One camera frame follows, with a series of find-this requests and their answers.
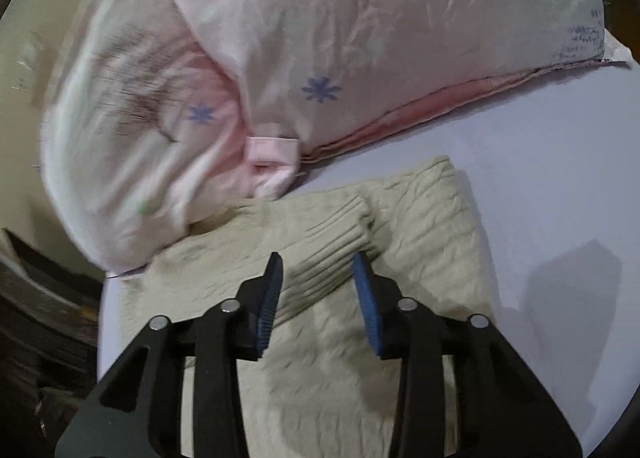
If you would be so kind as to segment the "white wall socket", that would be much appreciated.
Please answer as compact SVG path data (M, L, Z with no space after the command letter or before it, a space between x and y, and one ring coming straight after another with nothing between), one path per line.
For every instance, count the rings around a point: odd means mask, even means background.
M17 69L13 81L16 90L32 90L40 76L46 48L41 38L31 33L21 46L16 64Z

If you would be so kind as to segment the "pink floral pillow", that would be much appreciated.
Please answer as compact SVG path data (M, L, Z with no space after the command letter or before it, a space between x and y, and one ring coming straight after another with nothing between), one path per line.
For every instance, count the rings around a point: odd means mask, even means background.
M89 261L143 267L228 204L281 196L298 167L295 140L250 131L175 0L81 3L47 91L41 177Z
M603 0L175 0L259 137L307 159L562 68L628 63Z

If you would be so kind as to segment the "beige knit sweater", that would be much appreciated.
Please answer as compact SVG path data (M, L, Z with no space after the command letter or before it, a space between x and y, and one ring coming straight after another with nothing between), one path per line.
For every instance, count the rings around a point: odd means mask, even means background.
M247 200L125 279L118 335L127 344L153 316L204 314L259 276L272 253L284 282L269 346L239 366L254 457L383 457L399 366L370 348L352 279L364 252L375 272L434 313L490 315L480 223L450 159L276 201Z

